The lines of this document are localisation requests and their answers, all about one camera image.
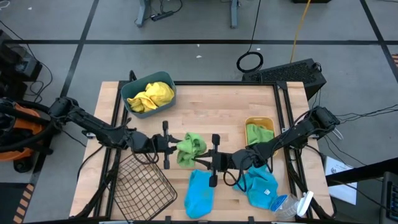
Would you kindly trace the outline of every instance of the yellow bin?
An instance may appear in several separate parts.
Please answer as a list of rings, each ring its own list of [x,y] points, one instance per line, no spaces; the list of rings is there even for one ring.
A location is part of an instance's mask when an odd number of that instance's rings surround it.
[[[246,129],[246,125],[248,124],[255,124],[267,130],[271,130],[274,132],[274,137],[275,137],[275,127],[272,119],[268,117],[249,117],[248,119],[246,119],[246,122],[244,124],[244,132],[246,133],[246,145],[248,144],[248,131]]]

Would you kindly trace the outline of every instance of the black wire basket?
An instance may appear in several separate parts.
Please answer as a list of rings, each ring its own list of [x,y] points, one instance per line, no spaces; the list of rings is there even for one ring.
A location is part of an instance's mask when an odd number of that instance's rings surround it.
[[[177,192],[156,164],[141,164],[133,154],[120,162],[114,201],[127,221],[151,220],[175,199]]]

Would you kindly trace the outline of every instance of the concrete floor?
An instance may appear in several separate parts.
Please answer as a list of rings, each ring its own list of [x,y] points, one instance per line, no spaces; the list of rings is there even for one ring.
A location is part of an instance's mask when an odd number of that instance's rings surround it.
[[[0,20],[24,39],[79,40],[94,0],[12,0],[0,11]],[[134,25],[138,1],[100,0],[87,39],[164,40],[164,39],[250,39],[256,17],[257,0],[242,0],[239,27],[229,28],[229,4],[219,1],[183,0],[182,10],[170,18]],[[385,40],[398,40],[398,4],[367,1]],[[165,8],[178,8],[178,1],[167,1]],[[304,4],[289,0],[263,1],[255,39],[292,40]],[[158,11],[159,3],[153,8]],[[332,0],[312,4],[300,40],[377,40],[358,0]],[[75,55],[76,44],[31,45],[36,57],[54,74],[54,81],[43,94],[50,105],[59,96]],[[84,45],[68,96],[93,113],[102,81],[125,80],[134,70],[137,77],[167,71],[174,80],[240,80],[237,58],[248,45]],[[263,68],[288,63],[291,45],[253,45],[264,56]],[[392,54],[398,46],[390,45]],[[328,83],[322,88],[321,105],[336,114],[374,111],[398,103],[397,81],[379,45],[299,45],[295,60],[313,58],[320,62]],[[250,67],[255,62],[245,61]],[[39,77],[49,81],[45,69]],[[339,127],[344,140],[331,138],[340,149],[371,164],[397,157],[397,115],[363,118]],[[84,141],[80,129],[69,124],[66,130]],[[324,140],[321,152],[335,157]],[[76,173],[84,148],[64,134],[52,141],[53,155],[45,160],[25,222],[64,219],[69,215],[76,186]],[[347,164],[361,164],[333,150]],[[11,163],[0,163],[0,182],[29,182],[31,173],[16,174]],[[375,200],[380,199],[380,182],[360,182],[358,188]],[[377,223],[379,208],[358,194],[357,206],[335,200],[340,216],[366,223]]]

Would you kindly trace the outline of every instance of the plastic bottle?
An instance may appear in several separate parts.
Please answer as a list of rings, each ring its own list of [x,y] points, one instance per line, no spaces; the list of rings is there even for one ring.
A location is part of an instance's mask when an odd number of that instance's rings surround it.
[[[304,193],[300,200],[294,195],[278,196],[271,205],[271,211],[274,212],[278,220],[287,220],[295,215],[302,217],[310,206],[313,192]]]

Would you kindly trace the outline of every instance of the blue towel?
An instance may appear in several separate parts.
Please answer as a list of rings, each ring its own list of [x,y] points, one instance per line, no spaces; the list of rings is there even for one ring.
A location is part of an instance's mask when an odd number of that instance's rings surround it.
[[[248,196],[249,203],[257,208],[269,209],[272,201],[277,197],[278,183],[267,170],[267,166],[259,168],[252,166],[244,177],[247,187],[244,194]],[[243,178],[239,180],[239,185],[244,188]]]
[[[210,172],[194,170],[189,178],[185,212],[190,218],[200,218],[213,209],[214,188],[209,187]]]

